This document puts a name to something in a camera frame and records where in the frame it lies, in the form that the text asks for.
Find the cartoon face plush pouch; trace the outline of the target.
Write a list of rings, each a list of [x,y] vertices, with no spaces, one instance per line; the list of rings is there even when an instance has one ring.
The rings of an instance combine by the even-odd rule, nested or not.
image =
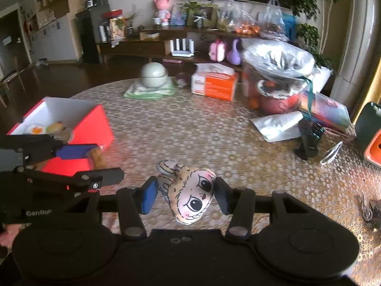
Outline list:
[[[190,225],[201,219],[211,204],[216,174],[168,159],[161,160],[156,168],[156,185],[176,221]]]

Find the potted green tree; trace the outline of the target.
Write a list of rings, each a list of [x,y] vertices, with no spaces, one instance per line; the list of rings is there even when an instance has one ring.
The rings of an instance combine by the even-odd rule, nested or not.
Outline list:
[[[332,68],[331,60],[324,55],[327,45],[333,5],[339,0],[292,0],[292,14],[304,16],[296,26],[296,38],[314,56],[317,67]]]

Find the pink pig plush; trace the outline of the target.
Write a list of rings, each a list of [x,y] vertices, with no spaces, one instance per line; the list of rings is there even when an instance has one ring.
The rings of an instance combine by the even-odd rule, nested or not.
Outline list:
[[[160,26],[168,26],[171,14],[169,12],[170,0],[153,0],[156,12],[154,18],[155,23]]]

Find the plastic bag of fruit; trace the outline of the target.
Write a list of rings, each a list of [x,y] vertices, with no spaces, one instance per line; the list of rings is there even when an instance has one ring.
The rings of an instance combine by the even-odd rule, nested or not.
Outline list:
[[[307,96],[306,116],[311,117],[315,66],[307,51],[283,41],[242,41],[242,85],[252,110],[261,114],[286,114],[298,110]]]

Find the wooden tv console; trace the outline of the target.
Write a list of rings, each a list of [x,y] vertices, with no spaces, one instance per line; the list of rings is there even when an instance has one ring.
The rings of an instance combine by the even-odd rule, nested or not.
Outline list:
[[[206,51],[198,50],[195,45],[190,45],[189,35],[205,34],[214,35],[218,39],[253,39],[257,35],[237,34],[235,32],[222,32],[210,28],[192,28],[190,26],[165,26],[163,28],[144,29],[139,36],[127,37],[119,41],[115,46],[110,42],[102,42],[97,45],[98,52],[104,63],[114,56],[146,57],[153,59],[169,59],[187,61],[190,63],[209,63],[209,55]],[[193,49],[194,55],[190,57],[173,56],[173,50]]]

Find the black cabinet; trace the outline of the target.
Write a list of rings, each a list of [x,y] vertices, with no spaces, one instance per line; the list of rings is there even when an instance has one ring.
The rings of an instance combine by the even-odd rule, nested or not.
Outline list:
[[[102,39],[99,26],[105,21],[103,14],[109,11],[109,0],[85,0],[85,9],[75,15],[84,63],[100,63],[97,45]]]

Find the red cardboard box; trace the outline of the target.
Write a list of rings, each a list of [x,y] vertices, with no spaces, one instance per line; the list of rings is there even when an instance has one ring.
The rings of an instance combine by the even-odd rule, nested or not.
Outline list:
[[[31,124],[47,127],[58,121],[63,122],[65,130],[53,135],[68,144],[96,144],[105,150],[114,140],[109,120],[100,104],[60,97],[43,98],[7,134],[25,134],[26,128]]]

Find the colourful book stack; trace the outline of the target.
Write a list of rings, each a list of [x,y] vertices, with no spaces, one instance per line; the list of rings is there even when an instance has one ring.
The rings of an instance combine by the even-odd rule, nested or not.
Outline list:
[[[342,132],[351,126],[352,123],[345,105],[318,92],[312,94],[311,100],[311,109],[309,109],[307,91],[304,91],[300,96],[299,111],[305,119]]]

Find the white standing air conditioner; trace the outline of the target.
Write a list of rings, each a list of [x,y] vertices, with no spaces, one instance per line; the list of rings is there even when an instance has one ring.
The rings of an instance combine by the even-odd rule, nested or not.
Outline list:
[[[346,40],[330,98],[353,110],[365,88],[380,30],[380,0],[351,0]]]

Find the wooden photo frame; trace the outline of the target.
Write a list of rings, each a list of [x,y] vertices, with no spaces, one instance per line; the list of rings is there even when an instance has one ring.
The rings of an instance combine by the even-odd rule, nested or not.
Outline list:
[[[188,6],[187,26],[200,27],[202,21],[203,28],[216,26],[219,6],[216,4],[200,5],[191,3]]]

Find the clear bag of oranges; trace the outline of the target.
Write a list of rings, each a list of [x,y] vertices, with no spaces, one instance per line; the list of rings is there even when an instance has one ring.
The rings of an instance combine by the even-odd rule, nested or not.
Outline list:
[[[238,8],[235,0],[227,2],[218,10],[216,28],[222,32],[234,32],[245,36],[258,36],[260,27],[252,16]]]

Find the green orange retro radio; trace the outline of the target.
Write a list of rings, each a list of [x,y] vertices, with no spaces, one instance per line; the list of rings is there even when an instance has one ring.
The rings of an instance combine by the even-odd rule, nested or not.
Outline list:
[[[355,145],[360,155],[369,163],[380,167],[380,105],[367,103],[356,121]]]

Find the folded green white cloth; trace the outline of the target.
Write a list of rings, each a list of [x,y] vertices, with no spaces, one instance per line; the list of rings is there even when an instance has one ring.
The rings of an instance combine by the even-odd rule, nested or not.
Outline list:
[[[176,88],[173,85],[171,77],[168,77],[164,84],[158,88],[147,88],[141,83],[140,79],[135,79],[123,93],[123,97],[130,99],[160,99],[172,96],[175,92]]]

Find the white wifi router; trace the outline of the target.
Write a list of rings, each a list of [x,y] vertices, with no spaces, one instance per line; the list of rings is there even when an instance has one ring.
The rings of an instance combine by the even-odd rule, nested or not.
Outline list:
[[[170,54],[174,57],[193,57],[194,41],[188,38],[170,40]]]

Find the lace patterned tablecloth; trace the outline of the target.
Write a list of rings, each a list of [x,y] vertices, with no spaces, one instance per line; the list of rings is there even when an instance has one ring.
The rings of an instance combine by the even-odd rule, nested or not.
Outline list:
[[[380,198],[380,169],[346,143],[327,165],[302,161],[296,140],[269,143],[251,123],[246,100],[222,101],[180,88],[162,99],[130,99],[129,80],[77,94],[104,107],[114,133],[105,151],[109,167],[125,173],[122,187],[138,187],[156,174],[163,159],[211,169],[230,186],[259,195],[284,191],[349,229],[360,254],[351,277],[359,285],[380,284],[380,232],[364,222],[358,197]]]

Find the purple vase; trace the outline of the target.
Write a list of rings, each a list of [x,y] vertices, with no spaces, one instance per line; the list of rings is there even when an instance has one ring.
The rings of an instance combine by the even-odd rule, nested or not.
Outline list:
[[[241,55],[238,50],[238,44],[240,42],[240,39],[236,38],[233,40],[231,44],[231,49],[228,51],[226,55],[227,61],[235,66],[238,66],[241,64]]]

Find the white green plastic bag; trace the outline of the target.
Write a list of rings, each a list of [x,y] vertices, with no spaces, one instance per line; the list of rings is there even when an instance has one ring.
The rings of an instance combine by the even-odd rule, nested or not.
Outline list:
[[[47,134],[47,127],[41,124],[31,124],[29,125],[26,130],[25,134],[31,134],[31,135],[44,135]]]

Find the clear bag on console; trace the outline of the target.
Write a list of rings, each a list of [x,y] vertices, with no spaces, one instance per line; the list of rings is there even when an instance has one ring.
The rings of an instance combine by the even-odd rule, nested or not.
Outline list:
[[[260,25],[260,35],[265,39],[288,41],[286,26],[278,0],[269,0]]]

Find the black folding umbrella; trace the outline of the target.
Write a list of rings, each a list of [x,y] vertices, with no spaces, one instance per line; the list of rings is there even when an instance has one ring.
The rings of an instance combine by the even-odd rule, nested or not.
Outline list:
[[[302,119],[298,123],[298,129],[301,134],[301,142],[294,149],[294,153],[304,161],[316,157],[318,155],[318,143],[325,131],[324,127],[318,123]]]

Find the orange white tissue box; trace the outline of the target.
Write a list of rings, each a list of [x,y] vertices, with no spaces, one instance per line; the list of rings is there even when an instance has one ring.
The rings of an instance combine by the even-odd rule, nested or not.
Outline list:
[[[220,63],[196,63],[196,71],[191,76],[193,94],[233,101],[239,74]]]

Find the white padded envelope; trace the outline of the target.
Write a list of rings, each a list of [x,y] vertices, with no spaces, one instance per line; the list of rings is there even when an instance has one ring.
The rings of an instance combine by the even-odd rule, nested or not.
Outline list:
[[[300,111],[275,114],[251,119],[264,140],[269,143],[300,138],[298,123],[303,119]]]

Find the biscuit snack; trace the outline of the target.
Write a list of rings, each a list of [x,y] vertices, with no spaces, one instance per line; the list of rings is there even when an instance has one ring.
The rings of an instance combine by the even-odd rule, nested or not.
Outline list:
[[[101,170],[107,168],[106,158],[101,148],[92,148],[86,153],[86,156],[89,159],[91,170]]]

